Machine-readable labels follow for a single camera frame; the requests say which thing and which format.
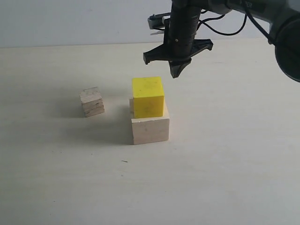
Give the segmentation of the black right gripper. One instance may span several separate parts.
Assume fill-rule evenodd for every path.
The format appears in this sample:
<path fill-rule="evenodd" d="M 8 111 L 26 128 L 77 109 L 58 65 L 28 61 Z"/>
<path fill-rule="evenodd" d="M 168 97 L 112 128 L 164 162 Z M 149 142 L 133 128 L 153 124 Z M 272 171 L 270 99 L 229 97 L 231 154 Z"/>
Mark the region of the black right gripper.
<path fill-rule="evenodd" d="M 201 8 L 187 4 L 172 4 L 171 16 L 165 23 L 164 40 L 160 46 L 145 52 L 145 64 L 152 61 L 169 61 L 172 78 L 178 78 L 192 57 L 204 50 L 212 50 L 209 39 L 195 39 Z"/>

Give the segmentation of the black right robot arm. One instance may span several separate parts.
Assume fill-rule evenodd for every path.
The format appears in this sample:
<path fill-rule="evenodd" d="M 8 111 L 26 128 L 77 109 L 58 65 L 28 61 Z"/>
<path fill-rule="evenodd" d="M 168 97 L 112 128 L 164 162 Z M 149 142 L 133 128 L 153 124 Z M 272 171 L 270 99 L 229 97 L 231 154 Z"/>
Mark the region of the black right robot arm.
<path fill-rule="evenodd" d="M 145 64 L 167 61 L 173 78 L 179 77 L 192 57 L 212 50 L 209 39 L 196 39 L 203 10 L 222 18 L 231 11 L 245 14 L 253 25 L 275 47 L 277 64 L 285 75 L 300 80 L 300 2 L 298 0 L 173 0 L 169 13 L 151 15 L 151 30 L 164 33 L 162 45 L 145 52 Z"/>

